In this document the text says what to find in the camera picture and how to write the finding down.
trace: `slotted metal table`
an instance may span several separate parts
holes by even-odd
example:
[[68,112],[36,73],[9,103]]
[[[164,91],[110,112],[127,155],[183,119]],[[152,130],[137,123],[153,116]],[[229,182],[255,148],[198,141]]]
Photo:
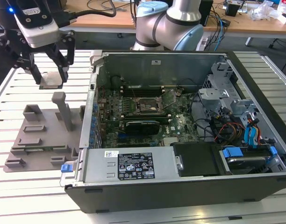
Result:
[[[256,83],[286,122],[286,78],[267,57],[256,52],[236,52]],[[54,91],[65,91],[70,108],[86,104],[90,51],[76,51],[75,64],[62,90],[39,90],[31,75],[10,70],[0,87],[0,223],[147,224],[147,223],[286,223],[286,189],[260,202],[229,203],[184,208],[85,214],[59,185],[60,171],[5,173],[3,165],[24,119],[26,104],[54,109]],[[36,55],[40,71],[55,70],[45,55]]]

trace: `power supply label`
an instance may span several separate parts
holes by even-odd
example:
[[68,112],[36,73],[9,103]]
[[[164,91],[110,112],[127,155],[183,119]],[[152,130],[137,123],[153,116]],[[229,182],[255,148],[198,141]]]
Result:
[[118,154],[118,178],[121,181],[155,178],[152,153]]

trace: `green circuit board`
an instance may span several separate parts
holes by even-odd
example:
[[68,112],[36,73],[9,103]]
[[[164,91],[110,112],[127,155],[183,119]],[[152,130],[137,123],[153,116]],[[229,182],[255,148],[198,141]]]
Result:
[[[167,89],[160,97],[124,97],[119,91],[100,90],[99,109],[103,148],[115,147],[156,147],[165,146],[170,140],[180,142],[198,141],[197,130],[188,113],[192,94],[178,94],[176,89]],[[161,124],[155,135],[126,137],[122,131],[124,120],[122,115],[146,113],[164,114],[169,122]]]

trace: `floor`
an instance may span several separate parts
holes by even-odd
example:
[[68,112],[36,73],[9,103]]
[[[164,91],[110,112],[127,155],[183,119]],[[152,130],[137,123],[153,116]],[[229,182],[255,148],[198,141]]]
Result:
[[[117,34],[106,33],[77,33],[77,49],[129,49],[135,42],[134,34],[122,34],[122,38],[118,38]],[[255,38],[252,45],[245,46],[246,38],[225,37],[221,42],[219,50],[233,51],[257,51],[262,55],[269,56],[272,61],[282,69],[286,63],[286,40],[285,42],[275,43],[272,49],[268,48],[273,39]],[[5,60],[0,57],[0,84],[9,72],[10,67]]]

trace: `blue cable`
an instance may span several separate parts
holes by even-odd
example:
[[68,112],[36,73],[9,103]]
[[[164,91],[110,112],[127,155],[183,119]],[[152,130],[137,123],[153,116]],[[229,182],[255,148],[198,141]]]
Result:
[[214,48],[214,51],[216,51],[221,43],[221,37],[222,37],[222,32],[223,32],[223,24],[222,24],[222,20],[220,18],[218,18],[220,20],[220,26],[221,26],[221,30],[220,30],[220,36],[219,36],[219,40],[218,43],[216,45],[216,47]]

